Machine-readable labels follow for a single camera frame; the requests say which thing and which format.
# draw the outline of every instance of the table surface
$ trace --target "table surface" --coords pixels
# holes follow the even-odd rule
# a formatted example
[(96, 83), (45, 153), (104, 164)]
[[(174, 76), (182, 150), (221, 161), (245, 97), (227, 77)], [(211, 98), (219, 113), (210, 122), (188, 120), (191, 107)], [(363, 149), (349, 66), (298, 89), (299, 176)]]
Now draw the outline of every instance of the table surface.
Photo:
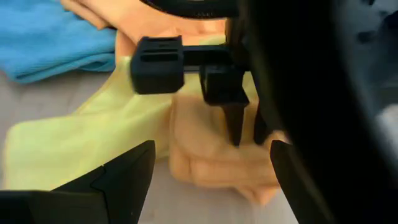
[[(73, 112), (108, 77), (108, 73), (69, 72), (42, 82), (18, 85), (0, 74), (0, 140), (4, 141), (9, 127), (18, 122)], [(293, 224), (297, 221), (282, 192), (266, 207), (258, 207), (232, 189), (203, 189), (177, 182), (170, 175), (167, 160), (163, 160), (156, 163), (139, 223)]]

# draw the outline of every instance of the peach cloth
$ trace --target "peach cloth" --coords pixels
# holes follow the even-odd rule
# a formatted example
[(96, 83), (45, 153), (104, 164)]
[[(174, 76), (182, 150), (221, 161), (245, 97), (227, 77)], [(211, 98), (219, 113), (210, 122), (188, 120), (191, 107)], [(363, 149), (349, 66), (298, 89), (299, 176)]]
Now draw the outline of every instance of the peach cloth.
[(201, 187), (234, 187), (252, 202), (265, 205), (279, 184), (269, 151), (272, 140), (286, 141), (274, 132), (263, 145), (253, 141), (257, 103), (244, 113), (242, 141), (233, 146), (220, 107), (202, 98), (177, 93), (170, 120), (170, 171), (177, 179)]
[(61, 0), (73, 11), (99, 29), (115, 27), (116, 61), (131, 56), (143, 36), (173, 37), (183, 35), (183, 44), (197, 45), (215, 34), (224, 34), (225, 21), (199, 21), (179, 18), (157, 11), (139, 0)]

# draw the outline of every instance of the orange towel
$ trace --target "orange towel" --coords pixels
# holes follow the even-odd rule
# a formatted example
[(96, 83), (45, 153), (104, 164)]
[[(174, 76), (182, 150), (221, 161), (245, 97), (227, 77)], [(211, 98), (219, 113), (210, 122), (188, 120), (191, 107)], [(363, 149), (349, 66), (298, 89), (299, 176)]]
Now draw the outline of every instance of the orange towel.
[(274, 132), (262, 146), (253, 141), (257, 103), (244, 113), (242, 140), (233, 146), (220, 107), (201, 97), (177, 93), (170, 122), (170, 170), (177, 179), (202, 187), (234, 187), (252, 202), (265, 205), (279, 185), (269, 157)]
[(143, 36), (173, 37), (183, 35), (185, 45), (197, 45), (210, 35), (224, 34), (224, 20), (198, 21), (159, 12), (139, 0), (61, 0), (73, 11), (99, 29), (118, 29), (116, 61), (134, 53)]

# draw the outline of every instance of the white surface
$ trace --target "white surface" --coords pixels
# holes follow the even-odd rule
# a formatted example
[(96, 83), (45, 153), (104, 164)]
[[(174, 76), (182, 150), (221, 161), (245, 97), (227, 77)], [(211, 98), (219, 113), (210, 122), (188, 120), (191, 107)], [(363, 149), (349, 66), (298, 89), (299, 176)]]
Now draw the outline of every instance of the white surface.
[[(9, 83), (0, 74), (0, 139), (15, 123), (71, 113), (109, 77), (71, 72), (31, 85)], [(265, 208), (251, 205), (233, 189), (200, 189), (174, 180), (167, 161), (155, 166), (141, 214), (142, 224), (297, 223), (284, 195)]]

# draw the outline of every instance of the blue microfiber cloth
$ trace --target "blue microfiber cloth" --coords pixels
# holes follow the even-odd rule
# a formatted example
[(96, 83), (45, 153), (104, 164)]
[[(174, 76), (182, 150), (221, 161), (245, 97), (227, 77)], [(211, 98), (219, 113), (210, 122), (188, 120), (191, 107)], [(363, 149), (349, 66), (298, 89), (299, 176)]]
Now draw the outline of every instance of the blue microfiber cloth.
[(98, 30), (59, 1), (0, 0), (0, 17), (0, 70), (15, 82), (115, 67), (116, 31)]

